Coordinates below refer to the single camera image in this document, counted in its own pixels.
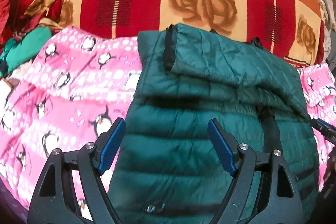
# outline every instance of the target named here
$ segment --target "white polka dot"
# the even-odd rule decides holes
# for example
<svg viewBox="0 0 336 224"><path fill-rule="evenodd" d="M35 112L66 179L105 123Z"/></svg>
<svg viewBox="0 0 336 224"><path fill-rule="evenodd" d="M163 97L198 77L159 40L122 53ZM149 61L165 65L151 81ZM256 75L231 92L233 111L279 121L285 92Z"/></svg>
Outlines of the white polka dot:
<svg viewBox="0 0 336 224"><path fill-rule="evenodd" d="M67 40L68 40L68 37L66 35L61 37L62 42L66 42Z"/></svg>
<svg viewBox="0 0 336 224"><path fill-rule="evenodd" d="M15 185L17 185L17 183L18 183L17 178L16 178L16 177L13 177L12 180L13 180L13 183L14 183Z"/></svg>
<svg viewBox="0 0 336 224"><path fill-rule="evenodd" d="M85 82L85 77L81 77L81 78L78 79L77 84L78 85L83 85L84 82Z"/></svg>
<svg viewBox="0 0 336 224"><path fill-rule="evenodd" d="M70 144L71 144L72 146L74 146L75 143L76 143L76 137L72 137L71 140L70 140Z"/></svg>
<svg viewBox="0 0 336 224"><path fill-rule="evenodd" d="M105 77L106 77L107 79L110 78L111 76L112 76L112 72L110 72L110 71L107 72L106 75L105 75Z"/></svg>
<svg viewBox="0 0 336 224"><path fill-rule="evenodd" d="M38 72L40 71L41 68L42 68L41 64L40 64L40 63L37 63L34 72L35 72L35 73L38 73Z"/></svg>
<svg viewBox="0 0 336 224"><path fill-rule="evenodd" d="M115 92L109 92L106 96L107 101L116 101L118 99L118 96Z"/></svg>
<svg viewBox="0 0 336 224"><path fill-rule="evenodd" d="M104 88L104 87L107 86L108 82L109 82L108 80L105 80L104 82L100 83L100 84L98 85L98 87L100 87L100 88Z"/></svg>
<svg viewBox="0 0 336 224"><path fill-rule="evenodd" d="M42 81L42 82L46 82L46 80L48 80L48 74L47 74L47 73L44 73L44 74L41 76L41 81Z"/></svg>
<svg viewBox="0 0 336 224"><path fill-rule="evenodd" d="M90 74L89 74L89 76L87 78L87 81L89 83L92 83L94 81L95 77L96 77L96 74L94 72L90 72Z"/></svg>
<svg viewBox="0 0 336 224"><path fill-rule="evenodd" d="M35 83L37 83L37 81L39 80L39 75L36 75L36 76L34 76L34 78L31 80L31 83L32 84L35 84Z"/></svg>
<svg viewBox="0 0 336 224"><path fill-rule="evenodd" d="M123 76L124 76L124 72L121 69L119 69L115 72L115 75L114 75L113 78L114 79L121 79Z"/></svg>
<svg viewBox="0 0 336 224"><path fill-rule="evenodd" d="M59 74L59 70L56 69L56 70L54 70L54 71L52 72L51 75L52 75L53 77L56 77L56 76L58 76L58 74Z"/></svg>

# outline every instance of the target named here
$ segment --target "green cloth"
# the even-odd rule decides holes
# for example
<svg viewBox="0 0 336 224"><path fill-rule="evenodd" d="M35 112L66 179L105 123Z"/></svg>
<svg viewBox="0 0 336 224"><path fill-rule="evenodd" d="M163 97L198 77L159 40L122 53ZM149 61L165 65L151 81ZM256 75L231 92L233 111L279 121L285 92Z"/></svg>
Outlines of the green cloth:
<svg viewBox="0 0 336 224"><path fill-rule="evenodd" d="M296 69L268 51L178 24L175 62L167 71L165 35L138 35L143 69L108 192L121 221L209 223L214 214L170 217L143 208L158 200L177 208L221 203L232 178L218 160L207 123L216 118L238 142L263 151L257 105L275 112L283 155L298 177L309 217L318 192L319 158ZM258 186L255 175L244 217L253 209Z"/></svg>
<svg viewBox="0 0 336 224"><path fill-rule="evenodd" d="M6 77L22 63L36 56L51 37L50 29L38 27L29 32L19 43L16 43L13 38L8 40L0 55L0 60L7 63L8 70L4 74L0 72L0 78Z"/></svg>

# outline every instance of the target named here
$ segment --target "blue gripper pad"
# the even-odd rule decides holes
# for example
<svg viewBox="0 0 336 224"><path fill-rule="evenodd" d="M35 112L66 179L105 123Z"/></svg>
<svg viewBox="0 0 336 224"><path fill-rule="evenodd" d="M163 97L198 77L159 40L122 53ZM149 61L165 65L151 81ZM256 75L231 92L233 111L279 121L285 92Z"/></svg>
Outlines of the blue gripper pad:
<svg viewBox="0 0 336 224"><path fill-rule="evenodd" d="M208 134L223 169L234 176L237 168L235 167L233 153L213 120L208 122Z"/></svg>
<svg viewBox="0 0 336 224"><path fill-rule="evenodd" d="M125 120L117 118L109 131L102 133L97 139L96 160L99 163L97 167L99 175L103 175L106 170L111 168L125 133Z"/></svg>

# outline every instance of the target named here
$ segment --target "rose print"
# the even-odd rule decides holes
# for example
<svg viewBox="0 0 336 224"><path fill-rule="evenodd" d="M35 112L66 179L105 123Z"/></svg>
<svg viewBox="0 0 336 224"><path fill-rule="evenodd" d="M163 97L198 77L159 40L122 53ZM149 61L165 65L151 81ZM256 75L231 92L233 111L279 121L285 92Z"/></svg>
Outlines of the rose print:
<svg viewBox="0 0 336 224"><path fill-rule="evenodd" d="M73 23L74 5L71 1L65 1L62 4L61 14L59 16L59 23L61 27L66 27Z"/></svg>
<svg viewBox="0 0 336 224"><path fill-rule="evenodd" d="M237 21L235 0L168 0L183 22L195 27L208 25L219 34L230 35Z"/></svg>
<svg viewBox="0 0 336 224"><path fill-rule="evenodd" d="M312 27L308 25L307 20L304 18L303 15L300 15L299 18L296 41L298 42L298 44L306 47L307 54L313 54L316 44L315 33Z"/></svg>

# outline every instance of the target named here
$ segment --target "penguin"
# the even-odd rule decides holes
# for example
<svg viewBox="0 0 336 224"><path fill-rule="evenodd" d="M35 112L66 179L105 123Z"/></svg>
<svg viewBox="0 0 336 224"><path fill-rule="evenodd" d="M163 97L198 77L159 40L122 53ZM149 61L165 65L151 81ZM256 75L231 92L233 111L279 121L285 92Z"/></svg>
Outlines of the penguin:
<svg viewBox="0 0 336 224"><path fill-rule="evenodd" d="M69 101L80 101L82 100L82 96L81 95L77 95L77 94L72 94L69 98Z"/></svg>
<svg viewBox="0 0 336 224"><path fill-rule="evenodd" d="M59 143L59 136L54 133L51 133L50 130L48 131L48 133L42 136L42 145L46 157L49 157L52 150L57 148L58 143Z"/></svg>
<svg viewBox="0 0 336 224"><path fill-rule="evenodd" d="M131 70L128 74L128 79L126 81L124 90L135 90L137 88L137 84L140 78L141 71Z"/></svg>
<svg viewBox="0 0 336 224"><path fill-rule="evenodd" d="M90 211L89 211L89 208L87 206L85 199L79 199L78 205L81 208L82 217L88 220L92 220L92 217L91 217L91 214L90 214Z"/></svg>
<svg viewBox="0 0 336 224"><path fill-rule="evenodd" d="M61 74L58 76L55 84L53 85L54 89L61 89L62 87L64 87L67 83L69 83L70 81L70 73L64 73L61 72Z"/></svg>
<svg viewBox="0 0 336 224"><path fill-rule="evenodd" d="M332 86L325 86L323 88L324 92L325 92L325 95L326 96L329 96L331 94L331 90L336 90L334 87Z"/></svg>
<svg viewBox="0 0 336 224"><path fill-rule="evenodd" d="M303 75L303 70L302 69L297 69L297 72L299 73L299 76Z"/></svg>
<svg viewBox="0 0 336 224"><path fill-rule="evenodd" d="M313 90L314 80L310 77L307 77L308 86L310 86L311 90Z"/></svg>
<svg viewBox="0 0 336 224"><path fill-rule="evenodd" d="M0 175L7 178L6 166L2 162L0 162Z"/></svg>
<svg viewBox="0 0 336 224"><path fill-rule="evenodd" d="M47 96L44 97L44 100L35 104L35 107L38 112L39 119L41 119L45 115L45 103L47 102Z"/></svg>
<svg viewBox="0 0 336 224"><path fill-rule="evenodd" d="M109 109L106 106L106 111L104 114L100 114L96 117L94 122L89 121L93 125L94 132L98 138L102 133L109 131L112 126L111 118L109 117Z"/></svg>
<svg viewBox="0 0 336 224"><path fill-rule="evenodd" d="M26 169L26 149L24 146L22 146L22 152L20 152L17 156L16 159L20 162L22 165L22 172L25 171Z"/></svg>
<svg viewBox="0 0 336 224"><path fill-rule="evenodd" d="M323 100L319 101L318 105L321 107L321 108L324 108L325 106L325 103Z"/></svg>
<svg viewBox="0 0 336 224"><path fill-rule="evenodd" d="M321 150L321 160L322 160L323 163L327 162L327 152L326 152L325 149Z"/></svg>
<svg viewBox="0 0 336 224"><path fill-rule="evenodd" d="M59 53L57 52L56 44L55 43L51 43L51 44L49 44L45 48L45 59L44 59L44 62L47 61L48 57L52 57L54 55L59 55Z"/></svg>
<svg viewBox="0 0 336 224"><path fill-rule="evenodd" d="M91 52L96 43L97 41L94 37L86 37L84 42L81 44L81 49L86 52Z"/></svg>
<svg viewBox="0 0 336 224"><path fill-rule="evenodd" d="M1 120L2 127L7 130L12 130L14 117L15 117L15 112L11 109L7 109Z"/></svg>
<svg viewBox="0 0 336 224"><path fill-rule="evenodd" d="M103 67L104 65L106 65L110 61L110 59L112 59L112 58L115 59L117 57L116 56L112 56L108 52L100 55L99 58L98 58L98 64L100 66L99 69L101 69L101 67Z"/></svg>
<svg viewBox="0 0 336 224"><path fill-rule="evenodd" d="M304 98L305 98L306 102L309 103L310 99L309 99L308 94L304 92L303 95L304 95Z"/></svg>

